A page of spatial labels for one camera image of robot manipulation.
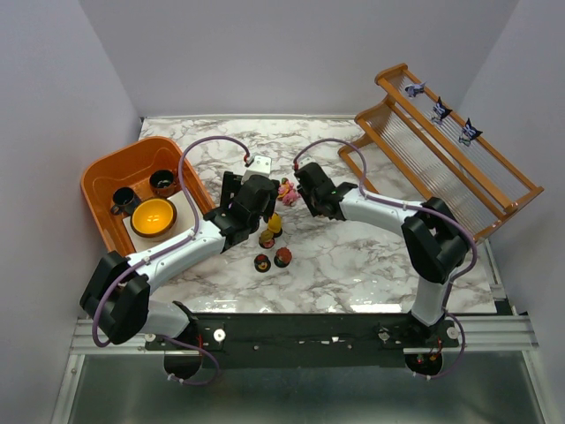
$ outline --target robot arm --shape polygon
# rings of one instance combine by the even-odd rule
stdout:
[[[177,337],[189,326],[191,314],[182,304],[163,304],[150,301],[149,297],[171,277],[247,240],[259,229],[260,219],[273,214],[279,183],[268,179],[269,158],[257,156],[254,163],[243,177],[230,173],[236,184],[230,185],[229,190],[222,188],[225,202],[204,215],[196,233],[191,228],[159,246],[125,258],[117,252],[101,258],[80,299],[80,305],[90,316],[94,316],[100,299],[117,276],[145,262],[129,274],[103,306],[99,325],[113,344],[119,345],[140,332]],[[150,255],[168,250],[191,235],[193,239],[186,244],[149,260]]]
[[[404,237],[411,264],[419,274],[418,291],[411,314],[427,327],[444,315],[448,280],[469,251],[463,234],[438,217],[423,212],[414,213],[405,206],[421,206],[441,212],[455,220],[448,206],[440,199],[425,203],[399,201],[385,196],[368,200],[351,183],[335,186],[323,169],[305,160],[295,172],[298,192],[313,216],[359,221],[394,232]],[[404,208],[391,206],[402,203]]]

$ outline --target pink toy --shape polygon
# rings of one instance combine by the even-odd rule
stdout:
[[[283,178],[279,186],[277,199],[282,201],[284,206],[294,206],[297,200],[300,199],[300,195],[294,188],[294,183],[291,183],[287,178]]]

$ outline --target white wall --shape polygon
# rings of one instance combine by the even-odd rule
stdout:
[[[142,116],[355,114],[406,62],[449,104],[516,0],[80,0]]]
[[[510,297],[533,320],[565,416],[565,29],[562,0],[521,0],[461,111],[546,188],[493,236]]]
[[[140,122],[76,0],[0,12],[0,421],[49,422],[102,243],[82,171]]]

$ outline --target yellow bowl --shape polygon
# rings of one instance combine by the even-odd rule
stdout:
[[[177,208],[167,199],[142,201],[132,215],[132,230],[140,237],[165,239],[177,222]]]

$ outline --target black cup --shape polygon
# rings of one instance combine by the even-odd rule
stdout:
[[[127,215],[133,214],[141,200],[130,187],[118,188],[112,196],[114,206],[109,210],[113,215],[120,215],[125,212]]]
[[[158,170],[149,178],[149,184],[153,193],[166,199],[175,193],[175,174],[171,170]]]

